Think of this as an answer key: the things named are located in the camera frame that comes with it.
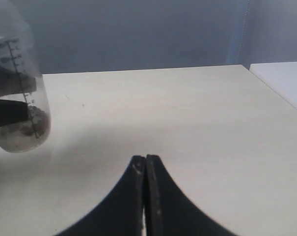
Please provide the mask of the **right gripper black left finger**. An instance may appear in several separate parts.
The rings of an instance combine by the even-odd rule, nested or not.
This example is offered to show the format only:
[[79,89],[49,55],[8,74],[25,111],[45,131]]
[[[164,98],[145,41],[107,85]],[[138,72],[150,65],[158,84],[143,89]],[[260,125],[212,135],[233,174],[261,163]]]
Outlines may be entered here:
[[86,216],[59,236],[142,235],[143,185],[146,159],[133,156],[120,180]]

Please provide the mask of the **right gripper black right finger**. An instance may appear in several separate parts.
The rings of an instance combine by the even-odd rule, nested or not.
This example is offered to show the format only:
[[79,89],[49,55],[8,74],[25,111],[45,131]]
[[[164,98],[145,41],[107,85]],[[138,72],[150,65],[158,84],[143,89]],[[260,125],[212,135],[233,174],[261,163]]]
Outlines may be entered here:
[[176,185],[161,158],[146,156],[148,236],[233,236],[202,212]]

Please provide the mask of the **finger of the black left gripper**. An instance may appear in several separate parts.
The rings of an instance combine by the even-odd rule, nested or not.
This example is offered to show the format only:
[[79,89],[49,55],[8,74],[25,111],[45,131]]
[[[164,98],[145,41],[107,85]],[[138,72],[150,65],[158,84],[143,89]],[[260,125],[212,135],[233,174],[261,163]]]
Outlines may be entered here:
[[0,99],[0,127],[28,120],[27,103]]

